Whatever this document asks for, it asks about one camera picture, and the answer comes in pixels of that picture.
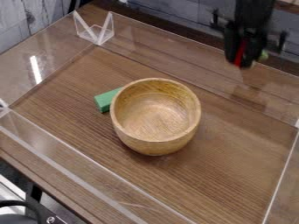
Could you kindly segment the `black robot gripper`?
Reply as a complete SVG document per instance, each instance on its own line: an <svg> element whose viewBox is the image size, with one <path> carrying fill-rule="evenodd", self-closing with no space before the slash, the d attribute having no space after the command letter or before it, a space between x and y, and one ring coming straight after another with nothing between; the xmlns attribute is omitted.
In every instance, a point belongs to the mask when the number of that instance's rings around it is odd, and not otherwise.
<svg viewBox="0 0 299 224"><path fill-rule="evenodd" d="M263 50L281 53L286 46L287 31L271 29L271 19L277 0L237 0L234 15L226 17L213 11L211 28L225 38L226 59L242 68L250 68L259 60ZM246 41L242 55L241 43Z"/></svg>

